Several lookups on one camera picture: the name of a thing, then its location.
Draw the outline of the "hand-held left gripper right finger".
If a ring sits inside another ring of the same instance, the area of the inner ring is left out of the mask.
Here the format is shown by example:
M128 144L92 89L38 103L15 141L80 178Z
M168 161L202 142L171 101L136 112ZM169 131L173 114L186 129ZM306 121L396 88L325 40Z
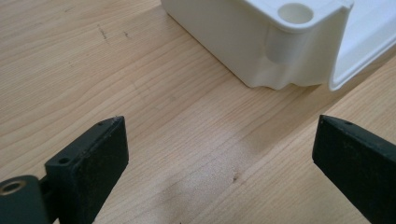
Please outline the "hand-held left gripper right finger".
M312 159L372 224L396 224L396 145L335 117L318 119Z

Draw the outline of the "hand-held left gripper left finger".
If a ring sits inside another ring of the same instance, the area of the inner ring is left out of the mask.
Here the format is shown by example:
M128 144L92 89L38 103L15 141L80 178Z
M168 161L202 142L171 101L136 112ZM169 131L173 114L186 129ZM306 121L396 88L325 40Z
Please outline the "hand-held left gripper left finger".
M129 162L125 119L102 120L45 163L62 224L92 224Z

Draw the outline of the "white plastic tray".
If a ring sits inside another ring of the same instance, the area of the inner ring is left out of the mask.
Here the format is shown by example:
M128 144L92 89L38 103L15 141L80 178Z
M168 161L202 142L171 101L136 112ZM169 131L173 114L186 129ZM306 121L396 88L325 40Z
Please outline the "white plastic tray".
M161 0L250 88L336 91L396 45L396 0Z

